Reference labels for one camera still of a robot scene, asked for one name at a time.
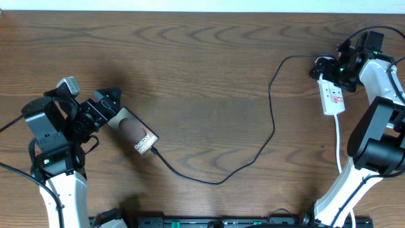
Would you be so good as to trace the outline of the Galaxy smartphone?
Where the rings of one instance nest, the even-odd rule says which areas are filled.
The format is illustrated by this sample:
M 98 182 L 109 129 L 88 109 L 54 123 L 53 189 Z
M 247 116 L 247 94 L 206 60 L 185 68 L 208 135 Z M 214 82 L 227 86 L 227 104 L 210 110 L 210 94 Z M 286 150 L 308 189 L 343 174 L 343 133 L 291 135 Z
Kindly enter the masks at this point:
M 108 125 L 140 155 L 145 154 L 159 140 L 159 136 L 125 106 Z

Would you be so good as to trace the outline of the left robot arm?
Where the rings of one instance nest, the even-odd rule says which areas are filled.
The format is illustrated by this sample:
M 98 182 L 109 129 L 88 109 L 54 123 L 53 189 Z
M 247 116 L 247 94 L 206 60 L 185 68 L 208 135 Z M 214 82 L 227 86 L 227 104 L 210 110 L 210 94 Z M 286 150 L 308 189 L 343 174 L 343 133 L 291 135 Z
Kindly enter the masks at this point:
M 90 227 L 82 145 L 120 111 L 118 87 L 94 92 L 83 103 L 66 84 L 26 104 L 23 117 L 34 134 L 30 170 L 40 183 L 50 227 Z

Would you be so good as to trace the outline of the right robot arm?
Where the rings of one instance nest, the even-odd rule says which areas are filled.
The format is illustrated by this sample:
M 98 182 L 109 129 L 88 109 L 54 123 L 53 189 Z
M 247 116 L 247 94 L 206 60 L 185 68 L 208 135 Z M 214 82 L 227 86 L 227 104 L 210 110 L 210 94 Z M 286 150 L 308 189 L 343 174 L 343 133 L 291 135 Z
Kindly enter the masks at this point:
M 404 90 L 393 56 L 382 53 L 379 26 L 356 32 L 355 46 L 346 39 L 339 58 L 316 59 L 309 76 L 317 80 L 323 111 L 336 116 L 343 109 L 341 91 L 363 86 L 370 103 L 347 142 L 348 160 L 331 188 L 313 205 L 303 224 L 343 227 L 355 205 L 375 184 L 404 173 Z

